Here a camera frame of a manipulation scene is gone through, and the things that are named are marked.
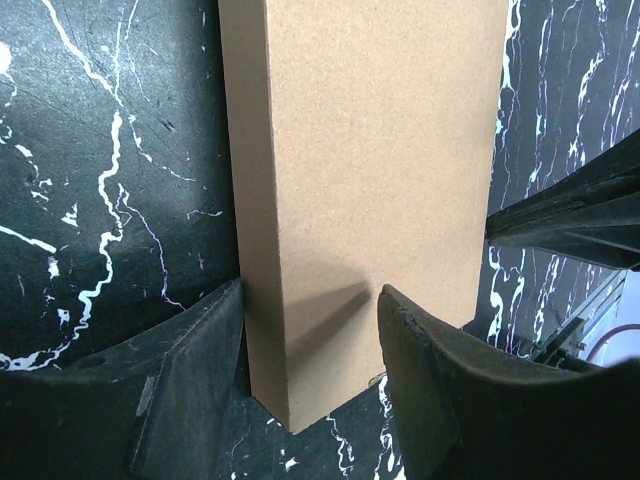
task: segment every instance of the red wire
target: red wire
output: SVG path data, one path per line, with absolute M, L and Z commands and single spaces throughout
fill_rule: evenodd
M 592 362 L 600 349 L 604 347 L 605 343 L 611 340 L 611 338 L 615 337 L 619 333 L 628 332 L 629 330 L 640 330 L 640 324 L 630 323 L 628 325 L 620 325 L 619 327 L 609 330 L 600 338 L 600 340 L 596 342 L 595 346 L 591 349 L 591 352 L 589 352 L 589 355 L 587 356 L 587 362 Z

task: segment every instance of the black marble surface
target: black marble surface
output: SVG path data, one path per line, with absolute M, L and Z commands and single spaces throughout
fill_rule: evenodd
M 620 140 L 640 104 L 640 2 L 509 5 L 491 212 Z M 64 368 L 237 275 L 217 7 L 0 12 L 0 368 Z M 526 356 L 604 275 L 487 249 L 468 330 Z M 404 478 L 385 379 L 294 437 L 251 400 L 240 359 L 219 479 Z
M 214 6 L 0 1 L 0 366 L 64 367 L 237 275 Z

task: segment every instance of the box side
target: box side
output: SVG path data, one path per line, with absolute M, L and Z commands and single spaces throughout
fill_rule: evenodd
M 287 425 L 289 399 L 265 5 L 219 0 L 252 394 Z
M 268 0 L 290 428 L 383 370 L 391 283 L 473 318 L 507 1 Z

